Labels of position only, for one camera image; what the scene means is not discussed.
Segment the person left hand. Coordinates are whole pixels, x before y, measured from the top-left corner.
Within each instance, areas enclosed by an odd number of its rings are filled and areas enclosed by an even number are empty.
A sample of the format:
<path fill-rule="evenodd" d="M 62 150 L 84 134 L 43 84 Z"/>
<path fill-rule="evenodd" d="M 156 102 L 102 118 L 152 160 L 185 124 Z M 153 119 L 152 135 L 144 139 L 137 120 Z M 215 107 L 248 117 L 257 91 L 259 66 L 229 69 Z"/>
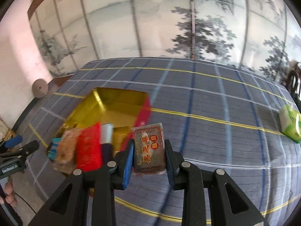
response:
<path fill-rule="evenodd" d="M 13 180 L 10 177 L 7 177 L 7 183 L 4 187 L 5 198 L 0 198 L 0 202 L 3 205 L 5 202 L 10 204 L 12 207 L 17 206 L 17 200 L 15 198 L 15 192 L 13 190 Z"/>

